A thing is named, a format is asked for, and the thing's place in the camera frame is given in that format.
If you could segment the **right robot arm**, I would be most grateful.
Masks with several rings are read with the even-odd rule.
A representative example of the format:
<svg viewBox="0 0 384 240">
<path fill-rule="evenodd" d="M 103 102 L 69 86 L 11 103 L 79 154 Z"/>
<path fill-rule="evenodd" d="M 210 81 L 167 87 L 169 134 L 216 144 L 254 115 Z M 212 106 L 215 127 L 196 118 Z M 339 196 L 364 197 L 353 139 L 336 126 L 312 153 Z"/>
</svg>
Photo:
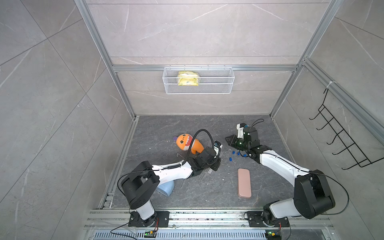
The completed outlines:
<svg viewBox="0 0 384 240">
<path fill-rule="evenodd" d="M 255 127 L 237 125 L 238 133 L 225 138 L 227 144 L 273 170 L 294 187 L 294 197 L 264 206 L 263 223 L 272 227 L 286 217 L 312 219 L 336 205 L 327 177 L 319 170 L 302 168 L 262 145 Z"/>
</svg>

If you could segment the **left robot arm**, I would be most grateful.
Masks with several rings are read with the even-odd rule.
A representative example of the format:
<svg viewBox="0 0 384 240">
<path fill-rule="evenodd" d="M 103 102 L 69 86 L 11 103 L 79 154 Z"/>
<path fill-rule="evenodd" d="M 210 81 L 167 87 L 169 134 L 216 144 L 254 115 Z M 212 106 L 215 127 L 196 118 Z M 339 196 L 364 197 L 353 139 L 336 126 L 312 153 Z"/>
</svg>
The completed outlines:
<svg viewBox="0 0 384 240">
<path fill-rule="evenodd" d="M 134 216 L 129 226 L 149 227 L 159 221 L 150 198 L 155 190 L 164 184 L 179 179 L 199 176 L 206 169 L 217 171 L 221 148 L 205 148 L 201 153 L 188 156 L 181 162 L 169 165 L 151 165 L 141 162 L 132 172 L 119 180 L 118 189 L 126 197 Z"/>
</svg>

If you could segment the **pink rectangular case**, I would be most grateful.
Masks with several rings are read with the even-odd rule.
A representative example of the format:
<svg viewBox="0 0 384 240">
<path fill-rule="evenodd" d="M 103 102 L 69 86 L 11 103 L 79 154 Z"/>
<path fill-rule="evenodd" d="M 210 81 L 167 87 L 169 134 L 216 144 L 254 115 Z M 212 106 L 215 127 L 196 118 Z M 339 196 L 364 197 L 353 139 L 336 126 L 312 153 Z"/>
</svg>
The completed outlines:
<svg viewBox="0 0 384 240">
<path fill-rule="evenodd" d="M 248 169 L 238 169 L 238 196 L 244 199 L 252 197 L 251 174 Z"/>
</svg>

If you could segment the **orange shark plush toy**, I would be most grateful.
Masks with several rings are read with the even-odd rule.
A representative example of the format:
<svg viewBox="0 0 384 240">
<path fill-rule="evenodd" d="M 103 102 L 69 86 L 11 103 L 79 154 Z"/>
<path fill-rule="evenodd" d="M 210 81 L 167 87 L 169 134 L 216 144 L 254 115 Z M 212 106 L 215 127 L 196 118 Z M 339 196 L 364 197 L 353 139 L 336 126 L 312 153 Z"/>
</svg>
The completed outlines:
<svg viewBox="0 0 384 240">
<path fill-rule="evenodd" d="M 194 142 L 192 142 L 193 136 L 189 134 L 181 134 L 173 139 L 176 145 L 183 151 L 188 151 L 191 147 L 192 154 L 200 154 L 204 150 L 204 147 L 199 140 L 194 140 Z"/>
</svg>

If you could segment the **light blue cup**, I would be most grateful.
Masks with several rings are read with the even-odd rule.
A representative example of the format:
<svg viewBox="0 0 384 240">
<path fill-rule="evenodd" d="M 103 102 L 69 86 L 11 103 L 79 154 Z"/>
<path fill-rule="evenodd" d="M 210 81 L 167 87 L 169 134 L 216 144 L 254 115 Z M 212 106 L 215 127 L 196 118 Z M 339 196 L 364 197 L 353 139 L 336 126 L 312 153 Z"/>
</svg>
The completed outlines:
<svg viewBox="0 0 384 240">
<path fill-rule="evenodd" d="M 164 183 L 164 184 L 161 184 L 161 185 L 158 185 L 158 187 L 156 188 L 156 190 L 166 196 L 166 197 L 169 197 L 173 190 L 174 190 L 174 187 L 175 187 L 175 183 L 174 181 L 170 181 L 170 182 L 167 182 L 167 183 Z"/>
</svg>

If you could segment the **yellow packet in basket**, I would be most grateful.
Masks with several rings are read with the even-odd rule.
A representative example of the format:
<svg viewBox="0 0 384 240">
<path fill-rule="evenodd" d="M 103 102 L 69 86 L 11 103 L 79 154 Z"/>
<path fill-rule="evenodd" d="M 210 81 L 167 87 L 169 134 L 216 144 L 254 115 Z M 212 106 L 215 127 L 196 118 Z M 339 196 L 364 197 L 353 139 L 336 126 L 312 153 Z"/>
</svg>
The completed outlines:
<svg viewBox="0 0 384 240">
<path fill-rule="evenodd" d="M 198 86 L 200 76 L 191 71 L 180 71 L 178 73 L 179 86 Z"/>
</svg>

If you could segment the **metal base rail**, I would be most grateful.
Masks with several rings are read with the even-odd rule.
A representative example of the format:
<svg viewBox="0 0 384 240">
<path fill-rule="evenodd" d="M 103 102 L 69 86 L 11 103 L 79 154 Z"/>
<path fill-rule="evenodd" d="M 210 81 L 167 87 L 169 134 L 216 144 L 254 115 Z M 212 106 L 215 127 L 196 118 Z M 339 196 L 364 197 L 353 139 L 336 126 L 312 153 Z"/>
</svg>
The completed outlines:
<svg viewBox="0 0 384 240">
<path fill-rule="evenodd" d="M 159 210 L 148 227 L 126 209 L 92 210 L 80 240 L 337 240 L 327 217 L 289 217 L 274 227 L 262 222 L 260 209 Z"/>
</svg>

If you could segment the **black wall hook rack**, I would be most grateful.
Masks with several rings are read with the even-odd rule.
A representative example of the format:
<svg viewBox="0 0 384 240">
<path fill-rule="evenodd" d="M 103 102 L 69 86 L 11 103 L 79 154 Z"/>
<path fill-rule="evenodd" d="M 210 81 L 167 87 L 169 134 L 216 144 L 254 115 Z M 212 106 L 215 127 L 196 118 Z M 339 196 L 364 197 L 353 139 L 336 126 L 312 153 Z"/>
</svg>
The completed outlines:
<svg viewBox="0 0 384 240">
<path fill-rule="evenodd" d="M 323 92 L 323 101 L 319 108 L 317 109 L 317 114 L 313 118 L 309 118 L 310 121 L 315 121 L 317 119 L 322 119 L 325 121 L 325 124 L 322 127 L 316 127 L 317 131 L 321 131 L 324 128 L 329 128 L 333 131 L 334 137 L 330 142 L 326 142 L 328 146 L 331 146 L 336 141 L 342 144 L 341 149 L 337 152 L 332 152 L 333 156 L 341 155 L 342 153 L 348 153 L 350 159 L 353 160 L 353 163 L 348 167 L 342 167 L 342 170 L 346 171 L 354 167 L 364 168 L 370 165 L 373 165 L 376 162 L 382 161 L 384 157 L 381 157 L 377 160 L 371 160 L 357 142 L 353 139 L 349 131 L 347 131 L 340 121 L 335 117 L 335 115 L 329 110 L 326 106 L 326 99 L 329 90 L 325 89 Z"/>
</svg>

